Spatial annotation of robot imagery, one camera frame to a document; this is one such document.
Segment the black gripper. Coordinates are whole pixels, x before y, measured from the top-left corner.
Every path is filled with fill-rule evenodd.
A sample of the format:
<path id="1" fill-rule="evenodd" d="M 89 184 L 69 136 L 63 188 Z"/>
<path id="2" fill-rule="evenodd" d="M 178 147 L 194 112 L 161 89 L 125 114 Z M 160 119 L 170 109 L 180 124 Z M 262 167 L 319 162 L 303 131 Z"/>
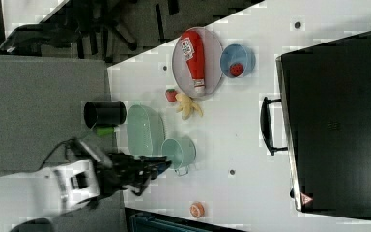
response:
<path id="1" fill-rule="evenodd" d="M 141 196 L 150 182 L 163 174 L 172 164 L 166 156 L 134 156 L 123 153 L 108 155 L 112 160 L 111 168 L 98 169 L 98 184 L 101 197 L 109 197 L 119 190 L 130 189 Z"/>

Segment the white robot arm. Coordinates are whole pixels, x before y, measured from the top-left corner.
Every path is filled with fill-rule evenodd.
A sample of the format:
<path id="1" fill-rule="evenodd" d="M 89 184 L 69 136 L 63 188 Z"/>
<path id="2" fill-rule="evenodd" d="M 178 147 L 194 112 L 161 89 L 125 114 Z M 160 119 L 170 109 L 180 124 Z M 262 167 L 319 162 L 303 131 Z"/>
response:
<path id="1" fill-rule="evenodd" d="M 0 177 L 0 232 L 53 232 L 54 218 L 92 207 L 119 190 L 142 195 L 172 164 L 166 156 L 105 153 L 77 138 L 63 145 L 75 161 Z"/>

